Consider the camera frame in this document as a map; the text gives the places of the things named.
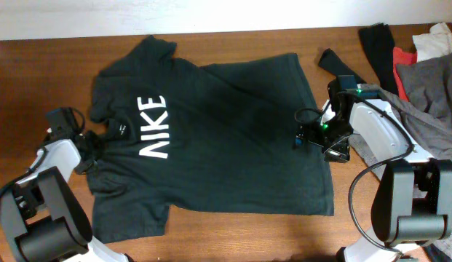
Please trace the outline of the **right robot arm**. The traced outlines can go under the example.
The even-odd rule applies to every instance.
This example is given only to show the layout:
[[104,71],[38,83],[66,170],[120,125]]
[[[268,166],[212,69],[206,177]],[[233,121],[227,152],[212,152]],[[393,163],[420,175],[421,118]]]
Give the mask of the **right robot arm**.
[[[452,235],[452,161],[423,149],[392,112],[379,91],[333,93],[317,117],[299,119],[295,144],[308,141],[327,162],[349,160],[349,137],[361,135],[377,162],[349,187],[349,212],[361,237],[336,253],[337,261],[409,261],[407,252]],[[367,173],[384,168],[364,230],[354,212],[353,194]]]

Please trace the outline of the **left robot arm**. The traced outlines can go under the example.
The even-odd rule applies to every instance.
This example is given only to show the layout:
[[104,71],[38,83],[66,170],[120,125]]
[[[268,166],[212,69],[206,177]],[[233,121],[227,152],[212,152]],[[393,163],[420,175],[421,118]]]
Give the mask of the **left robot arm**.
[[81,135],[52,137],[26,173],[0,189],[0,225],[16,261],[130,262],[97,239],[68,185]]

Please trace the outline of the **black Nike t-shirt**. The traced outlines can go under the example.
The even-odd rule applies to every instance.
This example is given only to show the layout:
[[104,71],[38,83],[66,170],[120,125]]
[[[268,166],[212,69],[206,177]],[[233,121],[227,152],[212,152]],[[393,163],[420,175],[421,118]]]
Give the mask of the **black Nike t-shirt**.
[[94,80],[90,118],[107,124],[87,176],[104,243],[164,234],[171,206],[214,213],[334,214],[329,164],[295,144],[316,103],[294,53],[197,66],[152,36]]

